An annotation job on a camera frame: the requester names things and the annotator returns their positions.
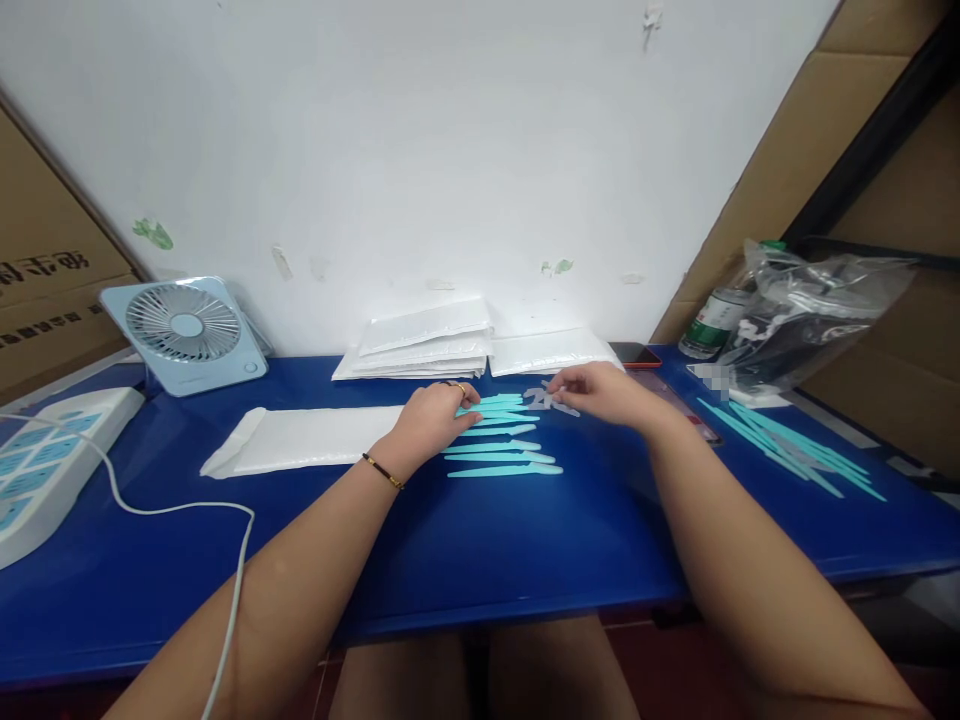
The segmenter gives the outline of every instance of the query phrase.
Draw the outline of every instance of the power strip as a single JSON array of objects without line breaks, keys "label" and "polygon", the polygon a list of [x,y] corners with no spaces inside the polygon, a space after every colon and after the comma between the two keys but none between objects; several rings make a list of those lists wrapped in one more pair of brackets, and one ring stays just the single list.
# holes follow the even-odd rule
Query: power strip
[{"label": "power strip", "polygon": [[53,535],[109,450],[137,414],[143,396],[130,388],[97,390],[49,405],[0,448],[0,569]]}]

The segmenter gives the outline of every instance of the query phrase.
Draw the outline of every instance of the desk fan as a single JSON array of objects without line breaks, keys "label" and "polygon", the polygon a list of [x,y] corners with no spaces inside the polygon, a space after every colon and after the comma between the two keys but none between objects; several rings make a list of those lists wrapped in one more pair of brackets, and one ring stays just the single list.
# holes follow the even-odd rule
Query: desk fan
[{"label": "desk fan", "polygon": [[193,395],[267,371],[261,344],[269,343],[218,277],[107,288],[100,300],[170,395]]}]

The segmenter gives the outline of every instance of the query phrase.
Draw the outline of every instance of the bottle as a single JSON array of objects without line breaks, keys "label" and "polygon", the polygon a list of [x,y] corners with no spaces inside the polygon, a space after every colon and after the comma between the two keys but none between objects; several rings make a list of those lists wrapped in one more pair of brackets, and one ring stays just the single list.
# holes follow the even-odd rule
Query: bottle
[{"label": "bottle", "polygon": [[[786,247],[785,243],[776,240],[764,240],[760,245],[774,250]],[[753,272],[746,263],[741,263],[727,282],[710,293],[680,339],[677,345],[680,352],[694,360],[709,360],[720,352],[756,290]]]}]

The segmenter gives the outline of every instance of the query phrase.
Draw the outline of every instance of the white cable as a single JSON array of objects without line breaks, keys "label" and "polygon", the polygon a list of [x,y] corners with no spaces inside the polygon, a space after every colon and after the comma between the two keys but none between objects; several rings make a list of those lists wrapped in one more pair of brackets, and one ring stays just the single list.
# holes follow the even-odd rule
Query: white cable
[{"label": "white cable", "polygon": [[176,505],[174,507],[161,508],[160,510],[140,510],[138,508],[131,507],[130,505],[127,505],[122,497],[120,497],[120,489],[117,487],[117,475],[113,470],[113,463],[110,462],[110,458],[107,457],[107,454],[93,440],[85,435],[81,435],[80,433],[71,430],[64,423],[57,422],[56,420],[45,420],[43,418],[29,417],[27,415],[9,415],[7,413],[0,413],[0,418],[7,418],[8,420],[26,420],[28,422],[51,425],[83,440],[87,445],[96,451],[97,455],[100,456],[100,459],[103,460],[103,464],[107,466],[107,475],[110,477],[110,491],[113,493],[113,499],[117,501],[117,505],[126,510],[128,513],[132,513],[134,515],[163,515],[168,512],[187,510],[188,508],[194,507],[227,507],[234,508],[235,510],[242,510],[250,516],[250,521],[247,523],[247,530],[243,533],[243,541],[240,543],[240,557],[237,559],[237,579],[233,584],[233,600],[230,604],[230,619],[227,621],[227,636],[223,641],[223,650],[220,653],[220,664],[217,665],[217,674],[213,679],[213,686],[210,688],[210,695],[207,697],[207,705],[203,709],[203,715],[201,716],[202,720],[208,720],[210,713],[213,712],[213,704],[217,700],[217,693],[220,691],[220,682],[223,680],[223,671],[227,666],[227,657],[230,655],[230,645],[233,643],[234,626],[237,624],[237,610],[240,607],[240,586],[243,584],[243,566],[247,559],[247,542],[250,540],[250,531],[253,529],[253,521],[256,517],[256,513],[254,513],[253,510],[248,508],[246,505],[213,501],[186,503],[185,505]]}]

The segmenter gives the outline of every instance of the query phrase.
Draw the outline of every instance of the white padded envelope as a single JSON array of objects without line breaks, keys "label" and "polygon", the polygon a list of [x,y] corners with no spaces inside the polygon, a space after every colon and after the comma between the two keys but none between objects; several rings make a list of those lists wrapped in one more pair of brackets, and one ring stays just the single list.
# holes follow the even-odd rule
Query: white padded envelope
[{"label": "white padded envelope", "polygon": [[254,408],[200,468],[222,480],[311,465],[352,465],[390,430],[402,405],[319,410]]}]

